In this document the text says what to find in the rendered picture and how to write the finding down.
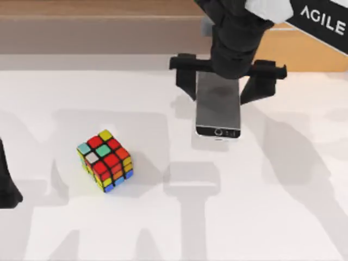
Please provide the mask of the black and silver smartphone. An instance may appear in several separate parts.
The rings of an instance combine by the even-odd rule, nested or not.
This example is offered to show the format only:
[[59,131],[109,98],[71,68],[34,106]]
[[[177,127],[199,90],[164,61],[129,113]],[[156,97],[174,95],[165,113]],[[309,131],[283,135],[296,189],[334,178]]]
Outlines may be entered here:
[[212,72],[199,72],[196,84],[195,131],[215,140],[241,135],[239,81]]

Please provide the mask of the light orange wooden box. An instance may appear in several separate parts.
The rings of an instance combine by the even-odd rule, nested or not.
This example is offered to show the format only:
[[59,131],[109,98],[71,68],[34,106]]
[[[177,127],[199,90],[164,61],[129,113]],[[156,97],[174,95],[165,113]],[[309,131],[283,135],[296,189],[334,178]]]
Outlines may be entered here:
[[267,30],[256,60],[272,60],[291,72],[345,72],[348,56],[286,24]]

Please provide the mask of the brown wooden cabinet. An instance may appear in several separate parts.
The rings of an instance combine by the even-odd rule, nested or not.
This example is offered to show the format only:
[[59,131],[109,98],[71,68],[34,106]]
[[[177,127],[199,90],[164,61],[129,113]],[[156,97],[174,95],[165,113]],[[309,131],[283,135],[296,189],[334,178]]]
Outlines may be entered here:
[[0,54],[208,53],[193,0],[0,0]]

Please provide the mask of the multicoloured puzzle cube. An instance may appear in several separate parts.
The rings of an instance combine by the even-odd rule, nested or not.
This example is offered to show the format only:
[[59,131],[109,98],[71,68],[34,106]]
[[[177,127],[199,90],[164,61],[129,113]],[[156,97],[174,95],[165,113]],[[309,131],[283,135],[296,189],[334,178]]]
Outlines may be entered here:
[[131,154],[107,129],[77,146],[84,170],[108,193],[133,174]]

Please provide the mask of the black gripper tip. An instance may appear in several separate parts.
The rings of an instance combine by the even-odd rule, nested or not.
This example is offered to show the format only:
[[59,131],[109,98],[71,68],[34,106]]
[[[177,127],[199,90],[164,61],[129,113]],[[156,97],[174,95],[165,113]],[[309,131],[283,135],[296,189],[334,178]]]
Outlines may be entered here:
[[0,138],[0,209],[13,209],[23,201],[7,165],[3,141]]

